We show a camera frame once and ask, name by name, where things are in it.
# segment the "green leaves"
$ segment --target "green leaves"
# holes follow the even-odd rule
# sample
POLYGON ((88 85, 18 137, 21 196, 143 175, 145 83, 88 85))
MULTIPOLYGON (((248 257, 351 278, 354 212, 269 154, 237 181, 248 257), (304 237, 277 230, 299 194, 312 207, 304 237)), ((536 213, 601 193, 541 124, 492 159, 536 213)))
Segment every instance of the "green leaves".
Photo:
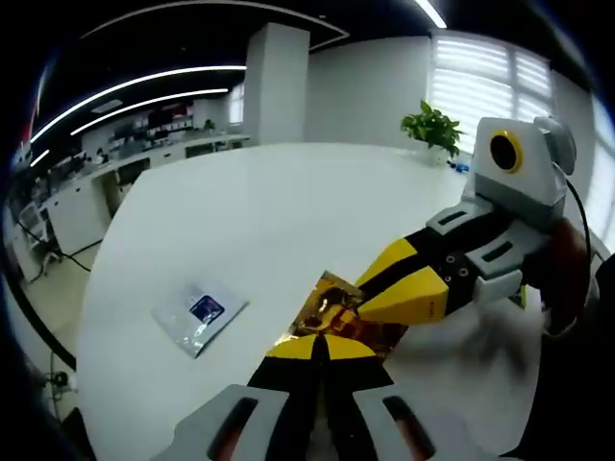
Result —
POLYGON ((459 155, 455 144, 462 132, 455 129, 458 126, 459 122, 451 120, 423 100, 421 113, 406 115, 400 124, 401 130, 406 132, 408 137, 427 142, 429 147, 441 146, 453 157, 459 155))

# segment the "gold foil packet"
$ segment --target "gold foil packet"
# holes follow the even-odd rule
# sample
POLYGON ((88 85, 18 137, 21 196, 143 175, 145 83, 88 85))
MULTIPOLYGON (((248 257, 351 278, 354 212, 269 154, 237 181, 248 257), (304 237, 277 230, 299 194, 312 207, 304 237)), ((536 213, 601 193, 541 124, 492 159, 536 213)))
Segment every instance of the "gold foil packet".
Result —
POLYGON ((351 283, 325 271, 304 306, 276 344, 309 334, 334 334, 357 340, 384 360, 399 343, 407 327, 363 322, 357 308, 364 294, 351 283))

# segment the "window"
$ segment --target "window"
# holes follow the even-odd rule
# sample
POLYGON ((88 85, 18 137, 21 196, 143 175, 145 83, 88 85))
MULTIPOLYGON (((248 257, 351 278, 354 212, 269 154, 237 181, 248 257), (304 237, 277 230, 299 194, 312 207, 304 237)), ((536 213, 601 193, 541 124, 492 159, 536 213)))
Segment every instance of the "window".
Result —
POLYGON ((237 85, 231 91, 229 103, 229 123, 243 122, 243 84, 237 85))
POLYGON ((615 134, 608 112, 593 101, 596 126, 594 167, 587 194, 587 221, 610 252, 615 252, 615 134))
POLYGON ((468 35, 433 38, 430 102, 458 120, 459 149, 471 154, 482 117, 532 121, 553 111, 546 61, 514 45, 468 35))

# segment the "ceiling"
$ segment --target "ceiling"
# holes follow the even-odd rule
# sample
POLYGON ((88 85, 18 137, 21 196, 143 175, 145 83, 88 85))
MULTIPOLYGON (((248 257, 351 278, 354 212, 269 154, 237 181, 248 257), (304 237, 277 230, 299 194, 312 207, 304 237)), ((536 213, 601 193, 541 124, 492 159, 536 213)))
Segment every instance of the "ceiling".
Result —
MULTIPOLYGON (((44 40, 37 42, 36 49, 28 50, 28 59, 13 57, 21 62, 19 71, 27 76, 16 85, 17 90, 25 89, 20 100, 22 109, 17 114, 21 126, 28 121, 28 108, 32 106, 29 103, 36 93, 33 88, 45 67, 47 79, 33 133, 87 96, 133 78, 190 66, 245 64, 250 36, 267 22, 309 30, 310 46, 317 48, 312 53, 366 39, 427 35, 433 27, 413 0, 261 0, 258 7, 217 0, 157 10, 161 3, 164 2, 125 0, 120 5, 105 2, 92 8, 90 3, 86 7, 63 7, 60 1, 54 2, 54 8, 44 6, 47 10, 41 12, 44 17, 38 19, 39 23, 25 28, 27 35, 44 36, 44 40), (113 22, 140 9, 152 10, 113 22)), ((554 69, 587 85, 583 71, 562 51, 546 22, 525 2, 431 3, 450 29, 528 48, 551 59, 554 69)), ((5 60, 11 58, 10 52, 5 60)), ((177 92, 232 87, 242 78, 242 72, 237 71, 199 72, 131 86, 66 117, 41 138, 40 145, 46 148, 62 142, 71 130, 95 118, 90 112, 93 107, 109 99, 119 98, 127 106, 177 92)))

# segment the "white pillar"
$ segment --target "white pillar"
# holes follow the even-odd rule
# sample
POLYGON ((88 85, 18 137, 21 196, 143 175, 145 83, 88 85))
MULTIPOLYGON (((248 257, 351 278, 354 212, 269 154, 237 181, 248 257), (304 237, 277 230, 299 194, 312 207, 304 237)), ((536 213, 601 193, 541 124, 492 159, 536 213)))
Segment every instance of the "white pillar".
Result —
POLYGON ((243 126, 257 144, 301 142, 309 32, 269 23, 250 38, 243 126))

